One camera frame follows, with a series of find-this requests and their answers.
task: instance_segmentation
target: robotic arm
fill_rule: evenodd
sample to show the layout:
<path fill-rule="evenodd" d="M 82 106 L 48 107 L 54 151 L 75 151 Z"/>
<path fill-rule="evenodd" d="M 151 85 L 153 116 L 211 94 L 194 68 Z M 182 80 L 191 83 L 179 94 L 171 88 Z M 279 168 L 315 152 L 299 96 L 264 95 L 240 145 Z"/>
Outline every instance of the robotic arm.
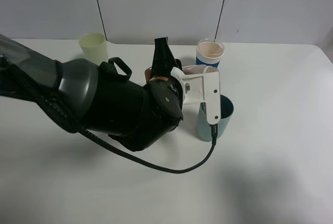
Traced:
<path fill-rule="evenodd" d="M 188 172 L 206 162 L 216 143 L 219 73 L 185 75 L 167 40 L 155 39 L 150 80 L 139 86 L 129 80 L 132 71 L 118 57 L 100 66 L 86 59 L 60 63 L 0 35 L 0 95 L 36 102 L 66 131 L 79 132 L 125 158 L 165 172 Z M 115 64 L 126 75 L 118 74 Z M 141 151 L 178 126 L 183 103 L 200 102 L 206 103 L 213 145 L 208 156 L 189 169 L 150 164 L 87 131 L 107 133 L 127 149 Z"/>

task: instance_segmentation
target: white cup with blue label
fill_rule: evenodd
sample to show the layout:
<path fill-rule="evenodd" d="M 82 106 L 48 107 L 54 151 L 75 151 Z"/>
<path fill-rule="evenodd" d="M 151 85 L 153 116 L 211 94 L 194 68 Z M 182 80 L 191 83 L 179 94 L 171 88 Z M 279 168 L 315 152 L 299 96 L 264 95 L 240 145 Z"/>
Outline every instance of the white cup with blue label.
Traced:
<path fill-rule="evenodd" d="M 224 45 L 216 39 L 202 39 L 197 45 L 196 65 L 217 67 L 224 52 Z"/>

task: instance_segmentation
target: white table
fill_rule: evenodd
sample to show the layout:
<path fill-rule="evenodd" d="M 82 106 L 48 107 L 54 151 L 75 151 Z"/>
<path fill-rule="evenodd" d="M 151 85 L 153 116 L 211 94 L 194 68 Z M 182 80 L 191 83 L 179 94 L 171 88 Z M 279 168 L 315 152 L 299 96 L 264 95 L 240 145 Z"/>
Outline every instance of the white table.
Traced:
<path fill-rule="evenodd" d="M 17 41 L 60 61 L 81 53 L 76 40 Z M 331 224 L 332 63 L 313 45 L 225 48 L 221 91 L 235 112 L 210 160 L 185 175 L 133 163 L 64 132 L 33 103 L 0 97 L 0 222 Z M 153 50 L 108 44 L 139 84 Z M 171 50 L 195 63 L 194 46 Z M 175 131 L 135 155 L 170 168 L 202 160 L 210 143 L 196 137 L 197 111 L 185 106 Z"/>

